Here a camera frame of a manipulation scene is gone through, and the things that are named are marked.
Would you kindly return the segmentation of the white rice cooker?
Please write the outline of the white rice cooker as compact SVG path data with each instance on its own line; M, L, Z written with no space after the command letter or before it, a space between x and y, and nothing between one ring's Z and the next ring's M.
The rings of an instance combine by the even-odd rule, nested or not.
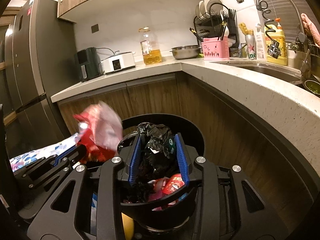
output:
M100 63L103 75L135 68L136 63L132 52L116 53Z

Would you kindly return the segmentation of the black trash bin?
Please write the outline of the black trash bin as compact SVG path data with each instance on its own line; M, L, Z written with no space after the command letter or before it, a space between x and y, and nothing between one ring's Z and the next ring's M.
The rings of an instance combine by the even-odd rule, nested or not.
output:
M123 214L155 229L172 228L194 204L191 161L204 153L200 130L172 114L143 114L123 121L135 127L119 142L124 166L117 190Z

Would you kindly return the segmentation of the black air fryer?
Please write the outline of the black air fryer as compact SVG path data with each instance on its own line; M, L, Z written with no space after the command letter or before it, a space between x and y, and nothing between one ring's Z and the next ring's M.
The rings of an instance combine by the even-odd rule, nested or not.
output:
M102 75L100 58L97 49L89 47L78 51L75 55L76 69L81 82L85 82Z

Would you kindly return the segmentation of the pink utensil holder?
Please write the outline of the pink utensil holder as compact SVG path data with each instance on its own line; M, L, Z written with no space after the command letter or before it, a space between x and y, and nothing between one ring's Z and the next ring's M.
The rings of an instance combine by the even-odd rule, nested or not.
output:
M229 59L228 38L204 38L201 42L204 60L217 61Z

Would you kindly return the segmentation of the red clear snack wrapper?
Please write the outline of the red clear snack wrapper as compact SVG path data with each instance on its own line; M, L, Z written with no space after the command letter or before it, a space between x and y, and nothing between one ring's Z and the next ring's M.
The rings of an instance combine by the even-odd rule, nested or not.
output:
M76 144L84 145L85 156L80 163L101 162L117 155L117 147L123 139L123 127L119 115L105 102L99 101L83 110L80 114L73 115L78 124L87 125L79 129Z

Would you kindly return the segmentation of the cooking oil bottle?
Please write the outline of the cooking oil bottle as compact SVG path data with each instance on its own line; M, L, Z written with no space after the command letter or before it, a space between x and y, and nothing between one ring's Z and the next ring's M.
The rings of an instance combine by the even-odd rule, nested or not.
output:
M154 32L146 26L139 29L139 35L140 47L145 65L161 63L162 55Z

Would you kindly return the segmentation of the black dish rack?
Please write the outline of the black dish rack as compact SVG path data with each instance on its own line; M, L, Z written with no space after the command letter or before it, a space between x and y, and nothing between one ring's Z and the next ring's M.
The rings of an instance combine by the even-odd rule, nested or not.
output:
M222 3L212 3L208 7L208 11L195 16L193 24L198 35L203 39L222 37L222 31L225 27L224 35L229 39L229 47L236 48L239 45L236 10L229 9Z

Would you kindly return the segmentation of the wooden lower kitchen cabinets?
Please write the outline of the wooden lower kitchen cabinets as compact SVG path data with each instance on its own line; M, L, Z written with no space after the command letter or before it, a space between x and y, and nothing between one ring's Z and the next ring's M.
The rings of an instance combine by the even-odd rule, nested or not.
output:
M206 157L239 165L289 231L302 222L319 192L319 177L297 148L271 125L221 91L184 72L107 86L59 101L71 133L74 115L103 101L122 119L147 113L182 116L202 132Z

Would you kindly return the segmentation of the dark steel refrigerator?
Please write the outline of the dark steel refrigerator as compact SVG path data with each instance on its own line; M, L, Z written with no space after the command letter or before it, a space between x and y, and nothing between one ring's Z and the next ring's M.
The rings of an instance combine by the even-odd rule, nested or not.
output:
M28 0L5 37L9 93L23 142L31 150L71 135L51 97L79 82L74 27L56 15L57 1Z

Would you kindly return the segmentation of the black plastic bag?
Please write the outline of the black plastic bag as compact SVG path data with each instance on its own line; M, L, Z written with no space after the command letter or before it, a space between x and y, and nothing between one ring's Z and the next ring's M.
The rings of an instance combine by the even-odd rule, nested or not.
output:
M164 124L140 123L136 129L123 137L117 150L133 145L140 137L138 167L134 182L129 183L124 193L124 203L145 203L162 197L156 184L168 181L179 172L174 135Z

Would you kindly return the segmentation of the steel pot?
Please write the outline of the steel pot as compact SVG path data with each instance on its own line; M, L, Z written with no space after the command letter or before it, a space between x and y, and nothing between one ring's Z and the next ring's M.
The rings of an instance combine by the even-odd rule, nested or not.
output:
M171 53L176 60L195 59L200 52L198 45L180 46L171 49Z

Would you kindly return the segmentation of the blue floral tablecloth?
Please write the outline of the blue floral tablecloth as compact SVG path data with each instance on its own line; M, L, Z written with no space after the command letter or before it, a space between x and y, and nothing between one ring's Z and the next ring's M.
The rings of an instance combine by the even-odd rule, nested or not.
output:
M67 139L58 142L53 145L46 146L44 148L40 148L38 150L33 150L27 153L24 153L22 155L19 155L17 157L10 159L10 165L13 172L19 170L20 168L24 167L25 165L28 165L34 161L37 161L41 158L48 158L52 155L61 155L67 150L70 150L76 145L76 137L78 136L78 133L73 134L71 137L68 137Z

